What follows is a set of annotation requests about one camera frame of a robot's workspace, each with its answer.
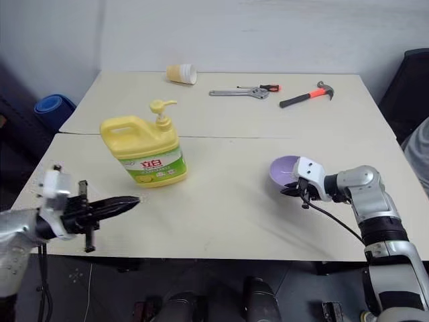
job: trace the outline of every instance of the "table surface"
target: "table surface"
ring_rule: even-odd
[[[410,239],[429,260],[428,199],[400,147],[391,140],[334,142],[312,138],[181,138],[185,181],[156,189],[136,186],[100,136],[56,135],[14,204],[36,207],[45,169],[61,164],[77,182],[88,180],[90,201],[134,195],[133,210],[101,222],[90,256],[139,258],[248,258],[363,261],[363,245],[334,221],[301,208],[268,179],[272,160],[307,156],[329,174],[362,164],[376,167],[393,197]],[[348,205],[318,203],[358,231]],[[53,240],[50,254],[85,256],[83,236]]]
[[[324,81],[335,90],[285,109],[279,102],[317,89]],[[280,84],[279,93],[253,97],[211,97],[210,90]],[[338,136],[362,140],[394,138],[359,75],[199,73],[195,85],[168,82],[161,72],[101,72],[61,127],[61,132],[96,134],[110,117],[137,115],[154,121],[154,99],[174,99],[166,113],[182,137],[314,138],[320,143]]]

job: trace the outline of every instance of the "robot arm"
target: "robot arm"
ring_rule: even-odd
[[[351,204],[369,264],[363,282],[372,313],[392,307],[429,310],[428,275],[376,169],[360,166],[326,176],[320,164],[301,157],[293,176],[296,182],[283,194]]]
[[[86,181],[79,182],[79,195],[69,197],[70,178],[59,166],[48,171],[43,184],[42,205],[37,209],[0,213],[0,317],[14,321],[16,294],[27,268],[32,248],[58,237],[68,240],[86,235],[85,251],[95,250],[93,231],[99,221],[132,209],[137,197],[113,197],[89,203]]]

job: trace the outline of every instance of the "wrench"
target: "wrench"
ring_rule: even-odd
[[[210,91],[210,96],[252,96],[257,99],[266,99],[269,92],[266,89],[260,89],[259,87],[253,87],[248,91]]]

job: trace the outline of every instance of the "cup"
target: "cup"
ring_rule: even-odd
[[[167,79],[172,82],[195,84],[196,68],[192,64],[169,65],[167,66]]]

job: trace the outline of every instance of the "yellow bottle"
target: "yellow bottle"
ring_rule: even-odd
[[[157,113],[155,123],[137,116],[107,119],[100,134],[112,155],[122,163],[138,185],[147,188],[166,186],[185,179],[186,164],[172,120],[163,112],[176,101],[150,103]]]

